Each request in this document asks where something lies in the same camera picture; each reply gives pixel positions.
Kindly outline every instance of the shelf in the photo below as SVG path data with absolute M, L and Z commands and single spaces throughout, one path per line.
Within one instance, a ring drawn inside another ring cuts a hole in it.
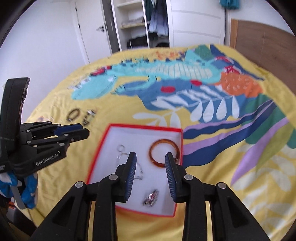
M 136 23 L 136 24 L 126 25 L 124 27 L 121 26 L 120 29 L 135 28 L 140 26 L 145 26 L 145 23 Z
M 143 9 L 142 0 L 134 0 L 125 3 L 121 3 L 117 5 L 118 8 L 124 9 L 126 11 L 133 10 L 133 9 Z

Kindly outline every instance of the white wall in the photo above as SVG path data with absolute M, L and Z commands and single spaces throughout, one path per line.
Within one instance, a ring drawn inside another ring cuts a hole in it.
M 37 0 L 16 22 L 0 48 L 0 98 L 7 79 L 29 77 L 25 121 L 67 75 L 84 65 L 70 3 Z
M 230 42 L 230 20 L 232 18 L 268 24 L 293 34 L 282 16 L 265 0 L 240 0 L 240 9 L 226 11 L 225 44 L 227 45 Z

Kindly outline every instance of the headboard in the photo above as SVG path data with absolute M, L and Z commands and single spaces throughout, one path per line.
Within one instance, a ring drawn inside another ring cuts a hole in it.
M 296 94 L 296 37 L 262 23 L 231 20 L 230 46 L 268 70 Z

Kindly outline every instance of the blue and white glove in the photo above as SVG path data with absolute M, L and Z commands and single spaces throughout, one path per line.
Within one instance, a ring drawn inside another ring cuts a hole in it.
M 38 175 L 34 173 L 25 177 L 26 188 L 22 193 L 22 201 L 28 208 L 33 209 L 38 200 Z M 0 174 L 0 194 L 4 197 L 13 197 L 10 186 L 21 186 L 22 183 L 12 172 L 5 172 Z

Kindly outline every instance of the yellow bedsheet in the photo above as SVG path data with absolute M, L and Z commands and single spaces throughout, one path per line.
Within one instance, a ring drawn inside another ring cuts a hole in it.
M 109 65 L 108 76 L 89 75 Z M 109 84 L 96 93 L 100 81 Z M 66 125 L 72 109 L 81 110 L 76 123 L 87 110 L 97 112 L 87 126 L 89 138 L 71 144 L 67 158 L 39 171 L 39 200 L 30 215 L 39 225 L 75 182 L 86 181 L 110 123 L 174 126 L 184 130 L 187 173 L 205 183 L 227 183 L 278 241 L 296 218 L 295 103 L 279 79 L 225 46 L 134 50 L 100 59 L 70 74 L 27 120 Z M 212 143 L 203 150 L 205 140 Z M 191 161 L 199 153 L 205 163 Z M 117 210 L 118 239 L 181 240 L 184 210 L 178 204 L 174 218 Z

